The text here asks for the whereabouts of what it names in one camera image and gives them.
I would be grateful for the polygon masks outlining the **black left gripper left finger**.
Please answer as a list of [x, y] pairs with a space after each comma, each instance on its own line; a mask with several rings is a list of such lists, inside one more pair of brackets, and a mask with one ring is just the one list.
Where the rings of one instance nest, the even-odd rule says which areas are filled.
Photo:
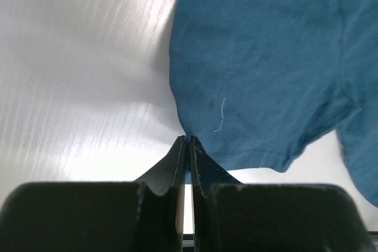
[[184, 137], [132, 182], [32, 182], [1, 207], [2, 251], [181, 251]]

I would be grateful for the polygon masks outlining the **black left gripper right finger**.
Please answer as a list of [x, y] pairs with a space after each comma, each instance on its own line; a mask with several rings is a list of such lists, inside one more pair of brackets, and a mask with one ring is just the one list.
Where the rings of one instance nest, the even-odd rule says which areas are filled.
[[359, 212], [327, 184], [244, 184], [188, 146], [195, 251], [374, 251]]

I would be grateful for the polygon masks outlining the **dark blue t-shirt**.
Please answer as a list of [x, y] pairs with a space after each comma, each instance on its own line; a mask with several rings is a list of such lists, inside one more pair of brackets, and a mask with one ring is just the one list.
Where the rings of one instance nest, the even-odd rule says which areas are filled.
[[336, 130], [377, 204], [377, 0], [178, 0], [169, 54], [185, 134], [224, 169], [285, 172]]

